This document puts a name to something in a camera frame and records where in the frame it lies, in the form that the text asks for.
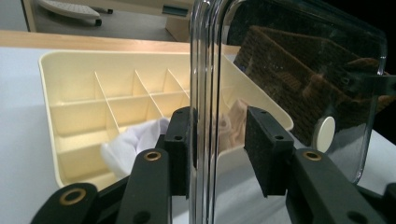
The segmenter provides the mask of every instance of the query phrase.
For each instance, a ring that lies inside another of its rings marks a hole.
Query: clear plastic container
[[[101,156],[101,144],[131,125],[171,118],[190,105],[190,54],[56,50],[39,65],[60,187],[113,184],[117,178]],[[222,67],[227,81],[220,87],[221,111],[243,98],[292,128],[291,117],[231,61],[224,58]]]
[[[239,50],[229,55],[229,47]],[[265,223],[284,204],[282,197],[262,196],[243,141],[230,150],[220,147],[230,138],[220,132],[219,122],[224,116],[219,87],[228,80],[224,55],[290,115],[297,149],[325,152],[350,182],[359,181],[374,115],[393,101],[378,101],[363,85],[367,76],[384,75],[384,34],[321,1],[196,1],[191,17],[191,113],[198,118],[197,145],[191,145],[197,150],[197,166],[191,167],[193,223]]]

